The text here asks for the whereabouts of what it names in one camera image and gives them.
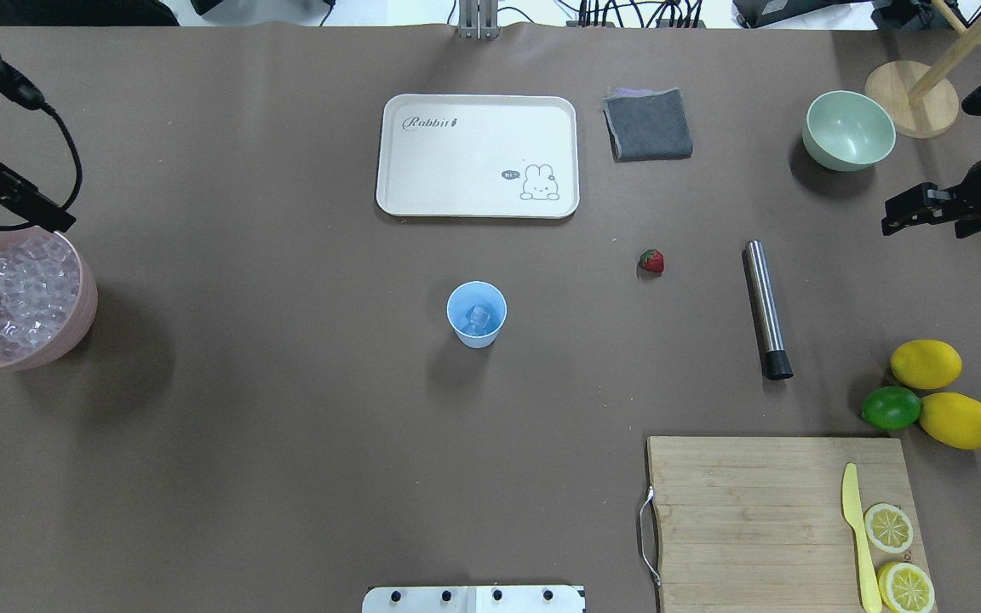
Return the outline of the wooden cup tree stand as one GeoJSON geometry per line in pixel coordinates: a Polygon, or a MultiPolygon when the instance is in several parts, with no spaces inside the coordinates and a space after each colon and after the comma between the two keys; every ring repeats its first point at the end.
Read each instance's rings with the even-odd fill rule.
{"type": "Polygon", "coordinates": [[[950,10],[945,1],[935,8],[956,39],[927,66],[911,60],[896,60],[877,66],[867,77],[864,94],[883,108],[900,135],[930,139],[942,135],[959,115],[959,98],[947,77],[977,46],[981,46],[981,13],[970,25],[950,10]]]}

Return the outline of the pink bowl of ice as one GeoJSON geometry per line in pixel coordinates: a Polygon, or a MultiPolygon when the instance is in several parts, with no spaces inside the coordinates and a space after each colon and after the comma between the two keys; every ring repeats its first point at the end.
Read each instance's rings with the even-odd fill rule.
{"type": "Polygon", "coordinates": [[[89,333],[96,277],[61,232],[0,232],[0,371],[66,356],[89,333]]]}

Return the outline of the light blue plastic cup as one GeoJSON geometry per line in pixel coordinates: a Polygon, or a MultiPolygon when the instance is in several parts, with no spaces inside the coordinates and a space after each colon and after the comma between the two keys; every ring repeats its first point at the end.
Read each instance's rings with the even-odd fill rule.
{"type": "Polygon", "coordinates": [[[508,306],[494,284],[472,280],[459,284],[448,296],[446,315],[462,344],[483,349],[493,344],[507,321],[508,306]]]}

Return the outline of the mint green bowl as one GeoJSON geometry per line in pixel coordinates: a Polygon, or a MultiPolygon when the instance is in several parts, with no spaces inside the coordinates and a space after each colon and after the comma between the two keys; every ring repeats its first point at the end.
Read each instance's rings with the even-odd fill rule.
{"type": "Polygon", "coordinates": [[[857,92],[821,94],[807,107],[801,142],[825,169],[856,172],[891,155],[897,131],[875,100],[857,92]]]}

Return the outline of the yellow lemon one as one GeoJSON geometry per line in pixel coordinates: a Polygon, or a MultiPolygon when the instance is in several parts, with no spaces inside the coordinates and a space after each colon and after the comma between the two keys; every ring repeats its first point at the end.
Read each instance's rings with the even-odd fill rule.
{"type": "Polygon", "coordinates": [[[964,371],[961,355],[938,339],[912,339],[889,357],[889,369],[905,387],[941,389],[956,381],[964,371]]]}

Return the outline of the green lime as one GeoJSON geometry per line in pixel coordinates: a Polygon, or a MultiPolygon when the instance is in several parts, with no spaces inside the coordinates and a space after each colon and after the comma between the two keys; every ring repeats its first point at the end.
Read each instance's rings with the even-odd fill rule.
{"type": "Polygon", "coordinates": [[[921,398],[906,387],[881,387],[863,401],[860,418],[885,431],[910,427],[921,416],[921,398]]]}

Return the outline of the yellow lemon two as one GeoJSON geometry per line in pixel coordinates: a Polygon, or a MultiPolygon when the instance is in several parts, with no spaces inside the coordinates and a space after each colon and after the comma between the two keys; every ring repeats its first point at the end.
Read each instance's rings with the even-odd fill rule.
{"type": "Polygon", "coordinates": [[[958,392],[922,397],[920,427],[935,441],[959,450],[981,449],[981,401],[958,392]]]}

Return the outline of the steel muddler black tip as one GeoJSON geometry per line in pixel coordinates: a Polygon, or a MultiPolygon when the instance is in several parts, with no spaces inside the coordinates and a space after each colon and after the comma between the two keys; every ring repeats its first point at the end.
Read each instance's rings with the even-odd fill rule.
{"type": "Polygon", "coordinates": [[[764,379],[785,381],[794,376],[780,329],[775,295],[766,258],[766,249],[760,240],[750,240],[744,245],[743,263],[754,326],[758,334],[760,367],[764,379]]]}

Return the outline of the red strawberry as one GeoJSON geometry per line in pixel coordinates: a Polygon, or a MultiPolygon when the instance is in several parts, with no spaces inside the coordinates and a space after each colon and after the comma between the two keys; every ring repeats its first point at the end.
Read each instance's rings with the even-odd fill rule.
{"type": "Polygon", "coordinates": [[[660,249],[646,249],[640,255],[637,267],[651,275],[662,275],[665,271],[665,256],[660,249]]]}

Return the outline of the grey folded cloth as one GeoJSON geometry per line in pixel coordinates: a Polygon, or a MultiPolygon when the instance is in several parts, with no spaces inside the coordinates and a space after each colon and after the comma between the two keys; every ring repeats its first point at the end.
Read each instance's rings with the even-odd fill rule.
{"type": "Polygon", "coordinates": [[[602,100],[617,162],[687,159],[694,153],[684,95],[665,90],[616,89],[602,100]]]}

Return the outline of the lemon half slice one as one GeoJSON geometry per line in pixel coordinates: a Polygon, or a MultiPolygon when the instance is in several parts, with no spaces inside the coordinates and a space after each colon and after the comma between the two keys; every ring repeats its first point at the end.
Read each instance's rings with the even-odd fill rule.
{"type": "Polygon", "coordinates": [[[882,552],[902,554],[914,543],[914,523],[898,506],[874,504],[865,511],[863,521],[869,543],[882,552]]]}

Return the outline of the wooden cutting board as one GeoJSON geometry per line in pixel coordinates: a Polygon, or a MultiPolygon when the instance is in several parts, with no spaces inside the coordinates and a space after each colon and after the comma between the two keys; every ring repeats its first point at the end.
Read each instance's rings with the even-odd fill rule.
{"type": "Polygon", "coordinates": [[[912,524],[900,553],[869,546],[872,570],[927,570],[902,443],[833,436],[650,436],[651,563],[663,612],[860,612],[857,549],[842,515],[845,466],[863,508],[889,503],[912,524]]]}

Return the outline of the lemon half slice two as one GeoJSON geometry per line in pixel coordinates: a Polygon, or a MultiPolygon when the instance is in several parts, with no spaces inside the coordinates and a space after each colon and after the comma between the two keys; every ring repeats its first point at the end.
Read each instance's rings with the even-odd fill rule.
{"type": "Polygon", "coordinates": [[[908,562],[891,562],[877,571],[877,589],[892,612],[933,612],[937,590],[923,568],[908,562]]]}

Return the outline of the yellow plastic knife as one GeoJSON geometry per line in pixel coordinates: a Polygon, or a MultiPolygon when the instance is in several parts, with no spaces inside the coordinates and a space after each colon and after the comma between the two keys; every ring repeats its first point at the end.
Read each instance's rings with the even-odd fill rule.
{"type": "Polygon", "coordinates": [[[862,516],[862,502],[859,488],[859,473],[856,463],[846,463],[841,478],[840,503],[842,518],[852,529],[855,543],[855,563],[858,579],[858,594],[864,612],[882,612],[883,602],[875,573],[869,539],[862,516]]]}

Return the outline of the cream rabbit tray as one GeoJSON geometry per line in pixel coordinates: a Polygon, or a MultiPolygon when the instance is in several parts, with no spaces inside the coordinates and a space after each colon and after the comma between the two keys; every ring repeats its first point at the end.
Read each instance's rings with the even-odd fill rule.
{"type": "Polygon", "coordinates": [[[580,203],[575,106],[557,96],[394,96],[376,202],[397,217],[564,220],[580,203]]]}

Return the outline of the aluminium frame post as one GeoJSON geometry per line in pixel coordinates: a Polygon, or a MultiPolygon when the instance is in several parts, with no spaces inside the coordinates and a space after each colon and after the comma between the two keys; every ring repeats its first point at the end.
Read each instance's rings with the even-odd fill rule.
{"type": "Polygon", "coordinates": [[[456,1],[456,29],[464,40],[493,40],[501,35],[497,0],[456,1]]]}

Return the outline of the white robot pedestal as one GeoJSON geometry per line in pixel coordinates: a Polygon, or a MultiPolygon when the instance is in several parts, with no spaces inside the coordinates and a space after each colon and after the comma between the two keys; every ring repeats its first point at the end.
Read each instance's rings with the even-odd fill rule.
{"type": "Polygon", "coordinates": [[[587,612],[584,588],[572,585],[377,587],[362,612],[587,612]]]}

